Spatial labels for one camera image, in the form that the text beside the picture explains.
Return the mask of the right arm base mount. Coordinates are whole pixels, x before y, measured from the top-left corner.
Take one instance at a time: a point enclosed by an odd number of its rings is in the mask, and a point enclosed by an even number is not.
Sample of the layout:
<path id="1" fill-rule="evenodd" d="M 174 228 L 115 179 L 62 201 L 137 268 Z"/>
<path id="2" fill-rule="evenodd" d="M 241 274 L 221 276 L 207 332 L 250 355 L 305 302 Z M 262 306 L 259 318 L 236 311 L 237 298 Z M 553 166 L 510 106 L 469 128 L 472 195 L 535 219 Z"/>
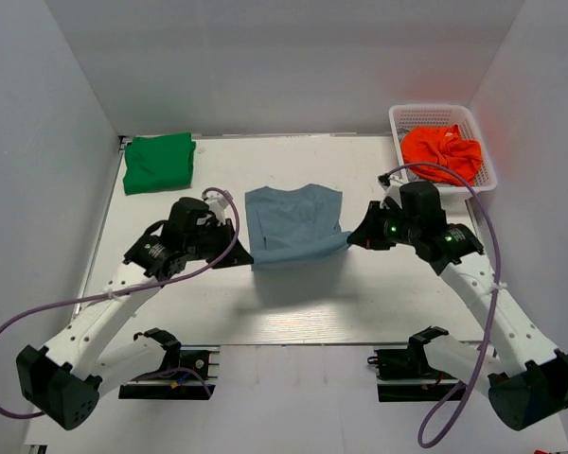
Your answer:
<path id="1" fill-rule="evenodd" d="M 381 403 L 436 402 L 457 383 L 457 379 L 440 371 L 419 372 L 405 348 L 377 349 L 366 363 L 376 373 Z"/>

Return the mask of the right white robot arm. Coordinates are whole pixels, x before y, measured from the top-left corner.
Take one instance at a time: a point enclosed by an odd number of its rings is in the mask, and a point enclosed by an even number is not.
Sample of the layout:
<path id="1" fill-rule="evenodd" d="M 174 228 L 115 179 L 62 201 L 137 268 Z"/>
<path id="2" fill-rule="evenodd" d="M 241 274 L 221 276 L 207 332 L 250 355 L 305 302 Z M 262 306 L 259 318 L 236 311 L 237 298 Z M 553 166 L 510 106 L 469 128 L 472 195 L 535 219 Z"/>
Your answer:
<path id="1" fill-rule="evenodd" d="M 519 431 L 568 409 L 568 353 L 532 323 L 495 271 L 470 228 L 449 223 L 440 193 L 429 182 L 381 177 L 382 201 L 371 201 L 350 245 L 387 251 L 407 245 L 463 301 L 488 337 L 491 357 L 430 326 L 412 335 L 404 357 L 383 363 L 380 375 L 411 371 L 430 378 L 441 372 L 484 395 L 497 416 Z"/>

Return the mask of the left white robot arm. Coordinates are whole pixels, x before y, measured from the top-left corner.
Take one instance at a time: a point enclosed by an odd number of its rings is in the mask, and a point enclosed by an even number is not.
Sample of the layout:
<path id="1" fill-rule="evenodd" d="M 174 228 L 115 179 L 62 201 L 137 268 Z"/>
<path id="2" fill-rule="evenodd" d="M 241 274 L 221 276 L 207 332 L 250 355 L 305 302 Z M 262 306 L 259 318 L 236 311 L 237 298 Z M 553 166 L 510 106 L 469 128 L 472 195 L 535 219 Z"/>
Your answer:
<path id="1" fill-rule="evenodd" d="M 187 263 L 204 261 L 213 269 L 253 264 L 239 241 L 240 218 L 225 214 L 233 206 L 231 196 L 215 188 L 175 202 L 169 217 L 154 222 L 125 252 L 98 302 L 41 348 L 27 346 L 18 355 L 24 398 L 72 430 L 112 390 L 140 377 L 175 375 L 181 343 L 166 330 L 138 332 L 131 343 L 105 349 L 143 304 L 183 275 Z"/>

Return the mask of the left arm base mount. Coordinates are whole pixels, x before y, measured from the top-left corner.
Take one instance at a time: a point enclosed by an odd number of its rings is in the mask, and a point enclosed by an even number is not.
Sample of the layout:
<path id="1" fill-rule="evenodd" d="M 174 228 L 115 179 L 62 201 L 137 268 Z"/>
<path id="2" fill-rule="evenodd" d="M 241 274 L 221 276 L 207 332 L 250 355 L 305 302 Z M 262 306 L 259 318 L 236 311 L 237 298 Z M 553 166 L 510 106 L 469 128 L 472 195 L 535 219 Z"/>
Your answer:
<path id="1" fill-rule="evenodd" d="M 149 378 L 121 386 L 120 400 L 207 401 L 215 392 L 220 366 L 217 346 L 183 347 L 179 359 Z"/>

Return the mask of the blue-grey t-shirt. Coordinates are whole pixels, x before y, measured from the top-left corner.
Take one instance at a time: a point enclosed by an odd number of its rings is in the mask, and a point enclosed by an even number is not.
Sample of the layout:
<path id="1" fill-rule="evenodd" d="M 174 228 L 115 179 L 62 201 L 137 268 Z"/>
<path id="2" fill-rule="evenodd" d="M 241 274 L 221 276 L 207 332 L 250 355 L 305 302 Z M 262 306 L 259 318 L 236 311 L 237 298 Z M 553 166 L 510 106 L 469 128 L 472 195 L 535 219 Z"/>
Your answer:
<path id="1" fill-rule="evenodd" d="M 245 194 L 253 269 L 284 268 L 341 253 L 349 231 L 340 225 L 343 193 L 310 183 L 294 190 L 269 186 Z"/>

